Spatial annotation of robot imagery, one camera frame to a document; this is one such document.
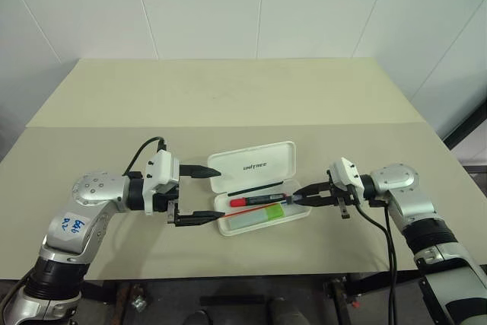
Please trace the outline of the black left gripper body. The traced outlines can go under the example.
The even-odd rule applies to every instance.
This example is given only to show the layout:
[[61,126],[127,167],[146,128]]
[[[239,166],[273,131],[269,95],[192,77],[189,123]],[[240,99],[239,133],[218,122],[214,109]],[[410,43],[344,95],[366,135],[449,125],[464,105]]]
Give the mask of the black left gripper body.
[[166,212],[167,222],[169,224],[178,225],[180,223],[178,202],[179,186],[176,185],[166,193],[154,194],[154,211]]

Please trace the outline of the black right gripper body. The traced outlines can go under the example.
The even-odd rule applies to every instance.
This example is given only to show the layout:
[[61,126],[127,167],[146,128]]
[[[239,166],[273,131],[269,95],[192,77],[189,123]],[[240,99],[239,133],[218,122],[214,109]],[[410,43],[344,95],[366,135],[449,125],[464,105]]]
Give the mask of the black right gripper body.
[[342,219],[350,219],[351,216],[347,209],[348,206],[358,206],[360,200],[356,195],[355,187],[346,186],[344,190],[340,189],[334,183],[330,184],[330,197],[333,199],[333,205],[339,207]]

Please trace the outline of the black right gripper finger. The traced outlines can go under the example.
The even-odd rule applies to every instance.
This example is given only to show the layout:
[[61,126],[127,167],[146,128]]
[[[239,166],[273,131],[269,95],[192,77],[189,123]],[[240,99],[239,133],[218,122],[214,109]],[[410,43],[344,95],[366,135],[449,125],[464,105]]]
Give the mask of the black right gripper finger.
[[309,207],[337,206],[338,204],[338,199],[334,196],[304,196],[300,200],[301,206]]
[[329,192],[330,183],[312,183],[304,186],[293,193],[296,199],[304,199],[312,196],[319,196],[321,192]]

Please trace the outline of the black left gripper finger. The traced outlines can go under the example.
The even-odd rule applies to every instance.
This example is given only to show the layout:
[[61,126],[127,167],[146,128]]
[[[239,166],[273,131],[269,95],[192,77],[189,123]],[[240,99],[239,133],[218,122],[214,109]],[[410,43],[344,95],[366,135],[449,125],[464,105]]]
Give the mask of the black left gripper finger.
[[199,226],[218,220],[224,216],[224,212],[216,211],[194,211],[191,215],[180,215],[177,213],[174,216],[173,223],[177,227]]
[[221,172],[214,168],[191,164],[181,164],[179,174],[180,176],[191,177],[193,179],[207,179],[221,176]]

